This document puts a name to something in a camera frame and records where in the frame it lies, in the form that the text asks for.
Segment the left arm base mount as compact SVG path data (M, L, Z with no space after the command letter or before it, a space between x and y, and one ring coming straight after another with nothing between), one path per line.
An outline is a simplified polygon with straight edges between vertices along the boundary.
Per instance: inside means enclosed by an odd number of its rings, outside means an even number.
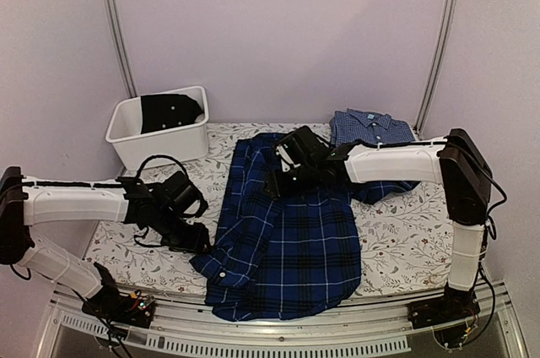
M83 302L82 312L104 322L122 323L138 328L149 328L154 318L155 299L140 290L128 294L104 287Z

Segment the white plastic bin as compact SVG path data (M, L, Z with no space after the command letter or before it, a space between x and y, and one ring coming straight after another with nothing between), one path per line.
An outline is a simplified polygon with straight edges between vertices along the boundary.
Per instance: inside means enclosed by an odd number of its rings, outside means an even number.
M187 95L198 102L204 114L192 125L141 133L142 96L119 102L109 122L105 140L112 145L129 171L135 171L151 155L169 155L184 162L201 159L208 153L209 109L206 90L194 85L154 95L159 94Z

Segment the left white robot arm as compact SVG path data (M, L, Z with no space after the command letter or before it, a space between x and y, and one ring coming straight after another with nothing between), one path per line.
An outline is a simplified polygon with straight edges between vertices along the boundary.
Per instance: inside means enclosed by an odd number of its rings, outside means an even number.
M102 182L47 181L25 176L18 166L1 175L1 263L41 274L91 299L108 319L126 310L109 271L87 263L44 236L38 225L111 221L155 231L159 244L173 251L209 250L209 232L198 222L208 204L187 174L146 184L140 176Z

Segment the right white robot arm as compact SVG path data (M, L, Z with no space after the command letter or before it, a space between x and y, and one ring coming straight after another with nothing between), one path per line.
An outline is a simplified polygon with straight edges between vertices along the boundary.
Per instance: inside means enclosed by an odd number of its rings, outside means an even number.
M492 172L467 132L457 128L442 138L400 144L361 140L332 146L309 127L286 134L272 146L279 167L264 184L272 198L296 196L313 187L369 182L430 182L444 189L453 225L451 289L436 303L445 321L467 310L493 221L489 207Z

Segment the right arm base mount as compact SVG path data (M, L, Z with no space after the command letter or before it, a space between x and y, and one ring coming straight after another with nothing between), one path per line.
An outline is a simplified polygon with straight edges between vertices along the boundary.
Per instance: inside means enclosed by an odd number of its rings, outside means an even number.
M445 289L442 296L408 304L413 329L431 328L437 344L447 350L460 349L476 328L480 306L471 291Z

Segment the dark blue plaid shirt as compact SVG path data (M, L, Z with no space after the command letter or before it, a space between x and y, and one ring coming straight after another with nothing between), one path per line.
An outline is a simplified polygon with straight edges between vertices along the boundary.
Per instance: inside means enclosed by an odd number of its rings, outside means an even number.
M279 133L236 142L215 242L192 258L207 280L214 316L239 322L318 314L349 298L361 282L361 246L352 200L374 204L413 190L417 182L317 187L271 199L268 172L278 167Z

